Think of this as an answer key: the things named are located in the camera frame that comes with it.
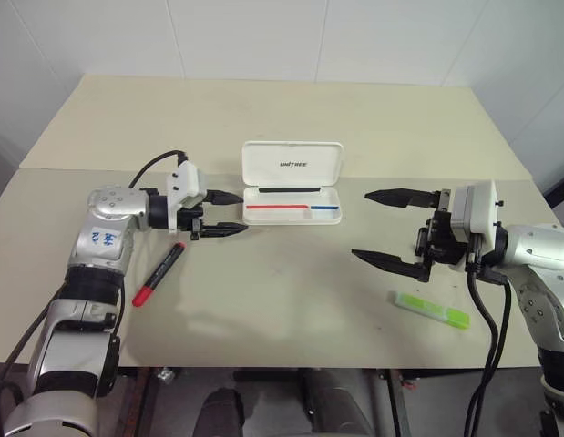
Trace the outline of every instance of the beige table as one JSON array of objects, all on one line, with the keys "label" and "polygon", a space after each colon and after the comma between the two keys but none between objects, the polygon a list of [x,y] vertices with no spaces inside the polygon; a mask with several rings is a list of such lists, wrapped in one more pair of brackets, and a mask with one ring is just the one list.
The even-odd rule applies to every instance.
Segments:
[{"label": "beige table", "polygon": [[[89,191],[127,184],[132,173],[20,169],[0,198],[0,361],[58,287],[86,211]],[[142,186],[162,187],[149,174]],[[340,225],[254,227],[227,239],[191,242],[141,309],[127,306],[120,333],[122,365],[480,367],[488,347],[484,321],[466,277],[434,268],[428,284],[384,273],[350,249],[413,259],[422,208],[388,208],[363,199],[379,188],[454,188],[468,180],[341,178]],[[210,188],[241,193],[238,176],[209,177]],[[505,224],[556,222],[530,180],[500,181]],[[207,222],[240,219],[241,206],[211,207]],[[165,231],[136,238],[127,276],[130,298],[170,244]],[[501,288],[480,284],[500,317]],[[468,312],[458,330],[388,301],[398,290]],[[538,365],[525,323],[513,307],[502,366]],[[29,357],[30,346],[21,361]]]},{"label": "beige table", "polygon": [[136,171],[179,148],[238,175],[252,139],[340,141],[343,177],[530,178],[469,88],[118,76],[84,77],[22,167]]}]

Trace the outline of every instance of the unitree logo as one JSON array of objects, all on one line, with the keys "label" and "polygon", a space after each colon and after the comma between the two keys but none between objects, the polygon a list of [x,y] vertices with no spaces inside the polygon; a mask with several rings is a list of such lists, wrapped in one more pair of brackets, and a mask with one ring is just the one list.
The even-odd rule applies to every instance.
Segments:
[{"label": "unitree logo", "polygon": [[281,162],[280,167],[306,167],[308,165],[307,162]]}]

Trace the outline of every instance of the white wall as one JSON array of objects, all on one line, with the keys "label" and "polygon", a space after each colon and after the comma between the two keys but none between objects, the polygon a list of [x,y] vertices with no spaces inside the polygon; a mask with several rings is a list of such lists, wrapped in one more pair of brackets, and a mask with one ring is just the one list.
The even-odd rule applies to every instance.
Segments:
[{"label": "white wall", "polygon": [[564,176],[564,0],[0,0],[8,162],[86,72],[471,86],[542,190]]}]

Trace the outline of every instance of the tile grout line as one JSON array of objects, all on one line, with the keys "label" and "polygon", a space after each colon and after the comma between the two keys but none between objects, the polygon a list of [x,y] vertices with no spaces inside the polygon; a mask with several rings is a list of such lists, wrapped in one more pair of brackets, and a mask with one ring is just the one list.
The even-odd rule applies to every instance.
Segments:
[{"label": "tile grout line", "polygon": [[13,0],[7,0],[7,1],[8,1],[8,4],[10,4],[10,7],[12,7],[13,11],[15,12],[15,15],[18,17],[20,24],[25,29],[26,34],[28,35],[28,37],[32,41],[33,46],[35,46],[36,50],[38,51],[38,54],[43,58],[43,61],[46,63],[46,66],[48,67],[49,71],[51,72],[51,74],[53,75],[55,80],[59,83],[60,86],[63,87],[63,89],[65,90],[65,92],[68,95],[71,94],[71,91],[69,91],[69,89],[67,88],[67,84],[65,82],[63,82],[61,77],[56,73],[56,71],[53,68],[53,66],[52,66],[51,62],[49,61],[48,57],[46,57],[45,52],[43,52],[43,50],[41,49],[41,46],[37,43],[35,37],[33,36],[32,32],[28,28],[28,25],[26,25],[26,21],[23,18],[20,11],[18,10],[18,8],[16,7],[15,2]]},{"label": "tile grout line", "polygon": [[172,36],[174,37],[174,44],[176,45],[176,49],[179,52],[180,70],[182,73],[182,78],[186,78],[187,73],[186,73],[186,69],[184,68],[184,59],[182,58],[182,51],[180,50],[179,38],[177,36],[176,26],[174,26],[174,18],[172,18],[172,10],[170,9],[169,0],[165,0],[165,3],[166,3],[166,10],[169,14],[170,26],[172,27]]},{"label": "tile grout line", "polygon": [[555,91],[551,97],[549,97],[549,99],[543,104],[541,105],[540,109],[535,113],[535,115],[533,117],[531,117],[527,123],[525,123],[523,125],[523,127],[521,129],[518,130],[518,132],[510,139],[508,140],[509,144],[514,143],[515,141],[517,141],[517,139],[520,138],[520,136],[522,135],[522,133],[527,130],[527,127],[529,127],[530,125],[533,124],[533,122],[538,118],[538,116],[540,116],[540,114],[550,105],[550,103],[555,100],[555,97],[557,97],[559,95],[559,93],[563,90],[564,88],[564,82],[559,86],[559,88],[557,88],[557,91]]},{"label": "tile grout line", "polygon": [[452,63],[450,64],[449,68],[446,71],[446,74],[444,75],[444,78],[442,79],[441,83],[439,84],[440,86],[444,86],[444,84],[446,83],[447,79],[449,78],[449,75],[452,73],[452,70],[454,69],[454,67],[457,64],[458,59],[460,58],[460,56],[462,55],[462,52],[464,51],[464,48],[466,48],[466,44],[469,41],[470,37],[472,36],[472,34],[474,33],[474,30],[476,29],[476,26],[478,25],[478,23],[480,22],[480,19],[482,18],[482,15],[484,15],[484,11],[486,10],[486,8],[488,7],[488,5],[490,4],[490,0],[487,0],[484,5],[482,6],[482,9],[480,10],[480,13],[478,14],[478,16],[476,17],[476,20],[474,20],[474,24],[472,25],[472,27],[470,27],[470,30],[468,31],[466,38],[464,39],[464,42],[462,43],[462,45],[460,46],[460,48],[457,50],[457,54],[456,57],[454,57],[454,59],[452,60]]},{"label": "tile grout line", "polygon": [[324,45],[324,34],[326,33],[326,18],[328,17],[328,9],[330,0],[324,2],[324,17],[322,20],[322,30],[320,32],[320,45],[318,46],[318,56],[316,58],[316,70],[314,71],[314,82],[318,82],[318,70],[320,68],[320,59],[322,58],[322,50]]}]

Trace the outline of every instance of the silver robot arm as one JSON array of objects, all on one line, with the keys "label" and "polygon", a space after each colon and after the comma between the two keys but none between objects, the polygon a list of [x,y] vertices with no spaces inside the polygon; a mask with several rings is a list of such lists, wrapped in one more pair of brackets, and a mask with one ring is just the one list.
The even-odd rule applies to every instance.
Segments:
[{"label": "silver robot arm", "polygon": [[564,415],[564,228],[508,226],[504,258],[496,267],[518,297],[538,346],[547,403]]},{"label": "silver robot arm", "polygon": [[449,189],[367,193],[366,198],[387,206],[436,208],[436,212],[419,229],[415,254],[420,262],[406,263],[370,250],[353,249],[353,254],[379,269],[423,282],[429,281],[435,263],[462,261],[477,279],[497,285],[510,282],[538,346],[547,403],[564,416],[564,228],[517,225],[504,229],[497,221],[497,209],[504,202],[497,199],[492,181],[458,188],[448,209],[450,195]]},{"label": "silver robot arm", "polygon": [[6,418],[5,436],[97,437],[96,397],[113,388],[119,362],[118,298],[134,249],[134,233],[149,228],[189,231],[191,239],[226,237],[238,223],[205,226],[202,202],[241,203],[207,190],[184,161],[167,176],[167,196],[154,188],[103,187],[88,199],[60,293],[48,309],[28,367],[30,398]]}]

